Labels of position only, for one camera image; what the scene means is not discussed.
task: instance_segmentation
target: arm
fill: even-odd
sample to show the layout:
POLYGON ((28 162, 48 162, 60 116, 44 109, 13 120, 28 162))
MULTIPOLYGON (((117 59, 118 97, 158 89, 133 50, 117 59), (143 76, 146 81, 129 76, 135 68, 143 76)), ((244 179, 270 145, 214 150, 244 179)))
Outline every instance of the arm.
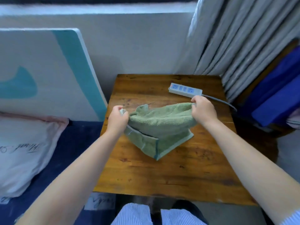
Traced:
POLYGON ((107 131, 68 166, 33 202, 18 221, 22 224, 73 224, 128 122, 122 106, 115 106, 107 131))
POLYGON ((252 197, 274 224, 300 209, 300 184, 217 119, 212 103, 195 96, 192 116, 210 132, 252 197))

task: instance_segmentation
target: green towel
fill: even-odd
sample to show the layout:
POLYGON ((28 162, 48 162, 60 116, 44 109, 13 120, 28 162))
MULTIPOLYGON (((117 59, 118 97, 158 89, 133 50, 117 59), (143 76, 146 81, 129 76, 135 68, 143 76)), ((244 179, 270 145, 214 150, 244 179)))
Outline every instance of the green towel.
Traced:
POLYGON ((151 110, 145 104, 129 115, 124 133, 142 152, 159 160, 193 137, 194 134, 189 129, 197 122, 191 113, 190 102, 151 110))

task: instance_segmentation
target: forearm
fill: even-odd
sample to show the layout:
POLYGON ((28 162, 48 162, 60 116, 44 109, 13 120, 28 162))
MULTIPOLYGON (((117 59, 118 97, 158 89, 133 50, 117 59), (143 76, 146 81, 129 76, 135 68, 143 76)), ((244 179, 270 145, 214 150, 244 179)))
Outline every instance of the forearm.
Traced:
POLYGON ((106 132, 98 138, 45 189, 18 225, 73 224, 118 138, 113 132, 106 132))
POLYGON ((244 187, 275 224, 300 208, 300 184, 220 121, 204 124, 244 187))

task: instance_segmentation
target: wood grain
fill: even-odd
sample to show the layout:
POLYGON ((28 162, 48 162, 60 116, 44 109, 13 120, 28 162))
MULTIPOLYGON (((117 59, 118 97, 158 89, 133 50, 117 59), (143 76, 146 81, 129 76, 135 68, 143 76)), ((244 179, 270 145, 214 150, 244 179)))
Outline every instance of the wood grain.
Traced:
MULTIPOLYGON (((171 83, 203 89, 207 95, 225 100, 221 79, 197 75, 118 75, 101 131, 115 105, 129 112, 138 106, 162 107, 190 99, 171 94, 171 83)), ((212 101, 218 118, 235 131, 229 107, 212 101)), ((255 205, 212 136, 201 126, 191 129, 194 137, 159 161, 145 155, 126 136, 121 136, 94 191, 196 201, 255 205)))

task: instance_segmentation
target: window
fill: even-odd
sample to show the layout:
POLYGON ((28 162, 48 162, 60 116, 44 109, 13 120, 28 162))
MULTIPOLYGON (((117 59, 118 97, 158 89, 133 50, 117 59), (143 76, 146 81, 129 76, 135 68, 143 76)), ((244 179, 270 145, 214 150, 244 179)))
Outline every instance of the window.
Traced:
POLYGON ((98 3, 161 3, 190 2, 195 0, 0 0, 2 4, 98 4, 98 3))

